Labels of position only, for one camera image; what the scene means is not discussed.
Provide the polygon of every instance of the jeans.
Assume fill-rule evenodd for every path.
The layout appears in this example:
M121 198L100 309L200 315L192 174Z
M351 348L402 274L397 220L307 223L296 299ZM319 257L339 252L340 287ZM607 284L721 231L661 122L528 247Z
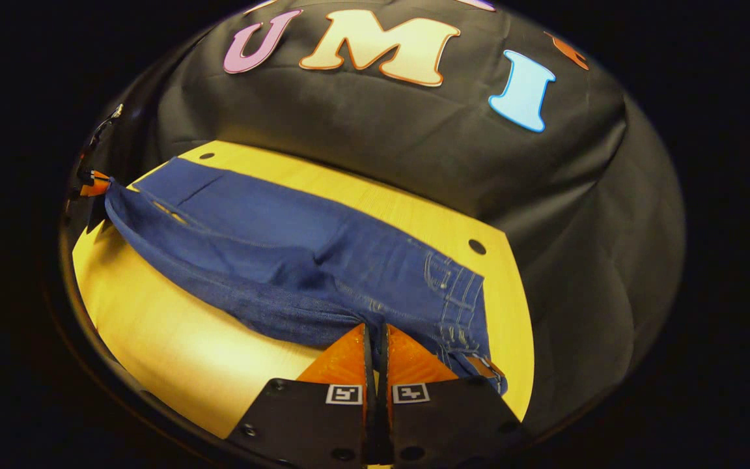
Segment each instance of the jeans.
M106 210L120 234L185 291L256 332L327 347L361 322L393 324L459 377L489 359L483 278L363 212L181 158ZM491 378L500 394L504 377Z

